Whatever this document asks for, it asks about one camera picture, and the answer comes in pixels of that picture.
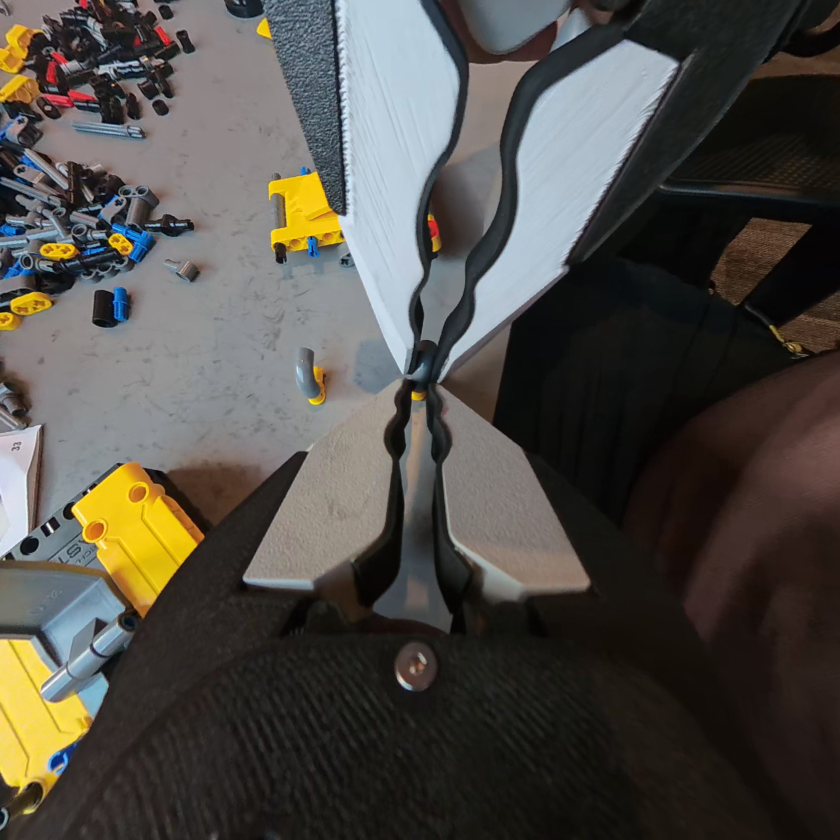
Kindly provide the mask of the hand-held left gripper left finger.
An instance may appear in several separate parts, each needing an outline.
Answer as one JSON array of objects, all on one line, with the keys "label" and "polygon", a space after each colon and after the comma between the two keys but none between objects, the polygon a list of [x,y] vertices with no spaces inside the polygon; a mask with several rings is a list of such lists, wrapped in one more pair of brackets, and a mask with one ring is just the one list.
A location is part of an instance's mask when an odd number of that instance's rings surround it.
[{"label": "hand-held left gripper left finger", "polygon": [[244,574],[264,589],[375,602],[401,564],[405,386],[314,443]]}]

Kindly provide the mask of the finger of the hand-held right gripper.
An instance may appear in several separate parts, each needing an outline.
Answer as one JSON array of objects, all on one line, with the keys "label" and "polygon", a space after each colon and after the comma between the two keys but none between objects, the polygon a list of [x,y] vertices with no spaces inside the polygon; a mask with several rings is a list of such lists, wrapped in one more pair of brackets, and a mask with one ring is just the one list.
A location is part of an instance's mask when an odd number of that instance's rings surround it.
[{"label": "finger of the hand-held right gripper", "polygon": [[465,50],[437,2],[335,3],[344,238],[390,352],[410,371],[432,186],[466,108]]},{"label": "finger of the hand-held right gripper", "polygon": [[500,138],[501,190],[436,355],[440,381],[568,271],[571,252],[679,68],[630,38],[579,37],[529,70]]}]

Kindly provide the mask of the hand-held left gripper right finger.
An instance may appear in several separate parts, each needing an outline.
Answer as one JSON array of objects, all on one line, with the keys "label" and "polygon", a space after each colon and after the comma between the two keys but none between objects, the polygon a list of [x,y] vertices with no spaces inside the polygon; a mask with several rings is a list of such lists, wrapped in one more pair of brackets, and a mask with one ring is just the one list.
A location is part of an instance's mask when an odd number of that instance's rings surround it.
[{"label": "hand-held left gripper right finger", "polygon": [[431,388],[434,557],[448,607],[587,592],[591,579],[523,450]]}]

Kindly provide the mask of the yellow curved brick assembly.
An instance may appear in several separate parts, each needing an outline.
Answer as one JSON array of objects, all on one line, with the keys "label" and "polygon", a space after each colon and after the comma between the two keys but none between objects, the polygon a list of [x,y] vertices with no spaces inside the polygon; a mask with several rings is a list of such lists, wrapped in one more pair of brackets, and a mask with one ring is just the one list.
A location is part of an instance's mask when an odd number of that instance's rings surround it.
[{"label": "yellow curved brick assembly", "polygon": [[438,252],[438,225],[429,213],[435,171],[442,166],[435,156],[426,150],[415,163],[397,146],[376,151],[350,143],[339,160],[343,198],[326,193],[318,172],[272,181],[269,198],[280,196],[285,214],[285,223],[271,232],[276,262],[285,263],[292,251],[311,254],[345,243],[377,300],[374,309],[408,307]]}]

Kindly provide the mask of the yellow and black brick assembly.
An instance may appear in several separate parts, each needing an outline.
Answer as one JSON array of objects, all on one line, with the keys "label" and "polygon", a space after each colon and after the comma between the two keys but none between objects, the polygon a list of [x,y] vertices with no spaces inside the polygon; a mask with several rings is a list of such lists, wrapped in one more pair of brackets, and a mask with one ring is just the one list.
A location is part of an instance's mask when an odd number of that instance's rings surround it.
[{"label": "yellow and black brick assembly", "polygon": [[141,621],[203,537],[165,473],[126,463],[2,551],[2,831],[67,769]]}]

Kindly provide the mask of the pile of small brick parts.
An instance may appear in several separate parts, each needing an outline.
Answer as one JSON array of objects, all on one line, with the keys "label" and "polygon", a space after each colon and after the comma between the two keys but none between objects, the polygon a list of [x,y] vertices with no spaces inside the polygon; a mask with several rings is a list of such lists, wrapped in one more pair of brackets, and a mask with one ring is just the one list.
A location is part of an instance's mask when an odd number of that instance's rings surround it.
[{"label": "pile of small brick parts", "polygon": [[195,230],[142,183],[39,148],[68,117],[88,139],[142,141],[144,106],[169,113],[173,59],[192,54],[164,23],[173,2],[77,1],[39,26],[2,26],[1,330],[46,312],[76,284],[119,282],[162,237]]}]

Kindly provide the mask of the black office chair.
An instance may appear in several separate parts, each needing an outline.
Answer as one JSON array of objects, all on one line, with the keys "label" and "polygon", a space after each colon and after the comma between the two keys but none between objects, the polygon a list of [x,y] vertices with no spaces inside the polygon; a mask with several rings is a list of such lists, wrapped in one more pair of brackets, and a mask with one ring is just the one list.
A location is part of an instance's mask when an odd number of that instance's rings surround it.
[{"label": "black office chair", "polygon": [[740,305],[766,326],[838,292],[838,73],[751,81],[654,199],[637,260],[700,288],[754,219],[808,226]]}]

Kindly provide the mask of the person in brown shirt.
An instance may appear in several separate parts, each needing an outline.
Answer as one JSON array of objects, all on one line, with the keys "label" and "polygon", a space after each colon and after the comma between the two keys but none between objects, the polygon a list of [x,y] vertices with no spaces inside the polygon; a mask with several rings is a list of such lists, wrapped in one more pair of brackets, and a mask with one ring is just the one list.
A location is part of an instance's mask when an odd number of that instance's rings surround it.
[{"label": "person in brown shirt", "polygon": [[624,530],[677,592],[785,800],[813,837],[838,838],[838,351],[683,426]]}]

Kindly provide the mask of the black and blue pin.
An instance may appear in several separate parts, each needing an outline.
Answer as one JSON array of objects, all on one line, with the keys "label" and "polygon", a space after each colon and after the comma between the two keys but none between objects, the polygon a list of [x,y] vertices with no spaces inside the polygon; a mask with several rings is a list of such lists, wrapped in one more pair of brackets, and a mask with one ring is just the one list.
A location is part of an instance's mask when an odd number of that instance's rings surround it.
[{"label": "black and blue pin", "polygon": [[93,293],[91,323],[100,329],[112,329],[130,320],[131,298],[128,289],[98,289]]}]

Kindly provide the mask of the instruction booklet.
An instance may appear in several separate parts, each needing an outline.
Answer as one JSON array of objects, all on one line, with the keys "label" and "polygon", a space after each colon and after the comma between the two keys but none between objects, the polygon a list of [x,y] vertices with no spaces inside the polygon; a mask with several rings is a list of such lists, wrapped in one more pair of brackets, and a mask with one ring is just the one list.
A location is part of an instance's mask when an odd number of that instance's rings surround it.
[{"label": "instruction booklet", "polygon": [[35,526],[42,425],[1,434],[1,555]]}]

